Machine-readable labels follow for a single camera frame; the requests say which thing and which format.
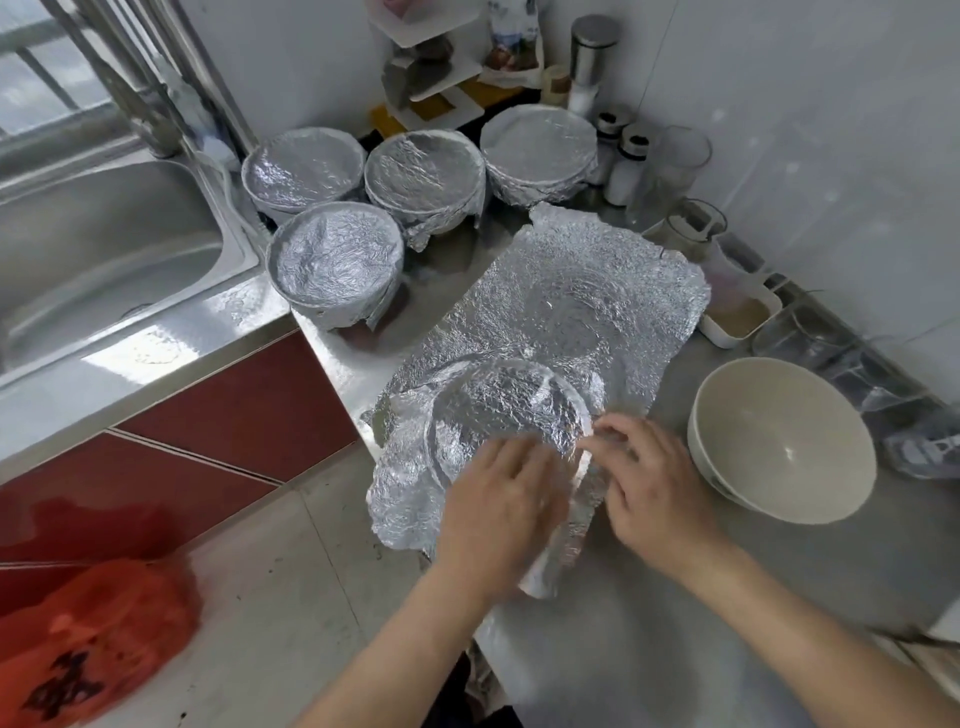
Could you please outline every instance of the floor tile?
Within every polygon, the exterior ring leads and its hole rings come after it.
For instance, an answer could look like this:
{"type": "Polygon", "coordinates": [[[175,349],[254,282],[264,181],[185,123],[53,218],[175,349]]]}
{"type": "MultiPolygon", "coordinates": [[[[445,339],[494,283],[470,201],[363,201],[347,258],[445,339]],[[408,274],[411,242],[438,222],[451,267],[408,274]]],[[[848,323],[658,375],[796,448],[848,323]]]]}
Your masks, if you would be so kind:
{"type": "Polygon", "coordinates": [[[191,560],[200,632],[92,728],[284,728],[363,647],[300,494],[275,497],[191,560]]]}
{"type": "Polygon", "coordinates": [[[367,639],[420,578],[420,556],[380,544],[371,531],[366,494],[373,460],[357,443],[293,483],[303,493],[326,551],[367,639]]]}

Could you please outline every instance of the forearm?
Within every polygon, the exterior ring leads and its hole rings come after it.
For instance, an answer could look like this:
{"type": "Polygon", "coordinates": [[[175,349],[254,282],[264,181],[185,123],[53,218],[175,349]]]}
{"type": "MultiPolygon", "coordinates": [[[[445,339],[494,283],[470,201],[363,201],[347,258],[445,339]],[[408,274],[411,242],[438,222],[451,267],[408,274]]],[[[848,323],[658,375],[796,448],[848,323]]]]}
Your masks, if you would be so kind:
{"type": "Polygon", "coordinates": [[[685,585],[780,675],[821,728],[960,726],[960,706],[932,681],[793,595],[743,551],[732,547],[706,566],[685,585]]]}
{"type": "Polygon", "coordinates": [[[488,605],[432,568],[298,728],[416,728],[488,605]]]}

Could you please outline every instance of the right hand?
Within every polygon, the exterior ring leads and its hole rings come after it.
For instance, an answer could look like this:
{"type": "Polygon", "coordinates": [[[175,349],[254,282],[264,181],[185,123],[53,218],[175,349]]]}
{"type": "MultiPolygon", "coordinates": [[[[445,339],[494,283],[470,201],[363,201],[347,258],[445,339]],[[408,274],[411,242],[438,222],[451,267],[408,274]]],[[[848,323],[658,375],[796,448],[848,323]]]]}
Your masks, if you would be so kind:
{"type": "Polygon", "coordinates": [[[626,437],[622,445],[596,435],[578,442],[611,474],[607,512],[624,546],[681,583],[729,549],[731,542],[676,435],[620,414],[604,415],[594,428],[626,437]]]}

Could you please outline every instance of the left hand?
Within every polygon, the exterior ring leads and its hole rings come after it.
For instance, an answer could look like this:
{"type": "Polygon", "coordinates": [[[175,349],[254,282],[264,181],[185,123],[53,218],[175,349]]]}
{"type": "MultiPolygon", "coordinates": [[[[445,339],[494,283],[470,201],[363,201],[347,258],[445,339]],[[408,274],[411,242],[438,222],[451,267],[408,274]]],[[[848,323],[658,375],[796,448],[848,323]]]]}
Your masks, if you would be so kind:
{"type": "Polygon", "coordinates": [[[566,520],[557,451],[529,435],[492,439],[446,492],[435,568],[490,607],[516,587],[566,520]]]}

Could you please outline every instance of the spice jar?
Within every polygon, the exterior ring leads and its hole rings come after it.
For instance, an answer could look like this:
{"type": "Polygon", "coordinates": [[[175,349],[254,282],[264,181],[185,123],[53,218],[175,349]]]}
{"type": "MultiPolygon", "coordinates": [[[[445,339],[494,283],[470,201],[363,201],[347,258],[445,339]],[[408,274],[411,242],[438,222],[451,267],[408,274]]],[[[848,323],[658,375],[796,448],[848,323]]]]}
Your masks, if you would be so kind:
{"type": "Polygon", "coordinates": [[[626,108],[610,107],[597,114],[597,168],[587,177],[587,184],[602,187],[610,179],[620,155],[616,151],[624,127],[633,123],[634,114],[626,108]]]}
{"type": "Polygon", "coordinates": [[[603,197],[611,205],[624,207],[640,182],[647,161],[650,139],[638,124],[624,127],[617,145],[617,161],[613,166],[603,197]]]}

